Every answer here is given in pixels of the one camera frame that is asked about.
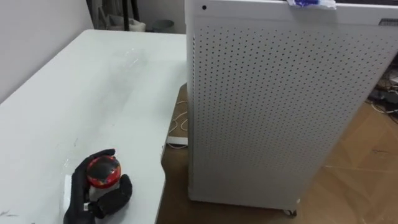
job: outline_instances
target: power cord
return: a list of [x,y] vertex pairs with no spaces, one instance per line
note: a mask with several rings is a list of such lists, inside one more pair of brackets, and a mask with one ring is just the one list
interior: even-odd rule
[[[179,104],[181,104],[181,103],[188,103],[188,101],[186,101],[186,100],[179,101],[179,102],[176,103],[176,105],[179,105]],[[175,118],[172,120],[172,122],[175,123],[175,126],[174,126],[172,129],[170,129],[169,134],[170,134],[171,132],[173,132],[176,128],[178,128],[178,121],[177,121],[177,120],[178,120],[181,116],[183,116],[183,115],[185,115],[185,114],[187,114],[187,113],[188,113],[188,111],[183,112],[183,113],[180,113],[177,117],[175,117]],[[183,127],[183,125],[184,125],[187,121],[188,121],[188,119],[185,119],[185,120],[181,123],[180,128],[181,128],[182,131],[188,131],[188,129],[185,129],[185,128]],[[183,148],[185,148],[185,147],[188,146],[188,145],[184,145],[184,146],[173,146],[173,145],[171,145],[171,144],[169,144],[169,143],[167,143],[167,145],[170,146],[170,147],[173,148],[173,149],[183,149]]]
[[398,120],[393,115],[394,113],[397,113],[398,110],[386,111],[386,110],[378,107],[371,101],[370,102],[366,101],[366,103],[369,103],[375,111],[388,115],[388,117],[391,119],[392,122],[394,122],[395,124],[398,124]]

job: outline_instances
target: floor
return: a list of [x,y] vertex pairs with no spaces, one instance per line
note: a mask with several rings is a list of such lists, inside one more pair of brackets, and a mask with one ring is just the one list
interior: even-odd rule
[[[177,101],[186,97],[183,86]],[[184,111],[186,104],[178,104],[174,117]],[[187,133],[178,126],[171,135],[184,137]],[[158,224],[398,223],[398,124],[366,103],[314,177],[294,219],[278,210],[190,201],[187,157],[187,149],[165,150],[166,185]]]

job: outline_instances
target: gray bucket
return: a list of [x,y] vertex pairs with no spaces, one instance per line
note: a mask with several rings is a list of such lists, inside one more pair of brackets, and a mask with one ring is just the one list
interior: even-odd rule
[[152,30],[157,33],[174,33],[174,22],[168,19],[155,21],[152,25]]

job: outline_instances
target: black pole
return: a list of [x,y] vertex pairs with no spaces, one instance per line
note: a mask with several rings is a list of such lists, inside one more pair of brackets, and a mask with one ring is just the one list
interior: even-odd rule
[[127,0],[122,0],[124,31],[130,31],[129,10]]
[[131,0],[132,16],[136,21],[139,21],[138,3],[137,0]]

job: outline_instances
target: caster wheel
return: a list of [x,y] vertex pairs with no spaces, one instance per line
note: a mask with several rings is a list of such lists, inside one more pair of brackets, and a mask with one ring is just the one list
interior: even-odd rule
[[284,210],[284,213],[289,217],[289,218],[295,218],[297,216],[297,211],[291,211],[291,210]]

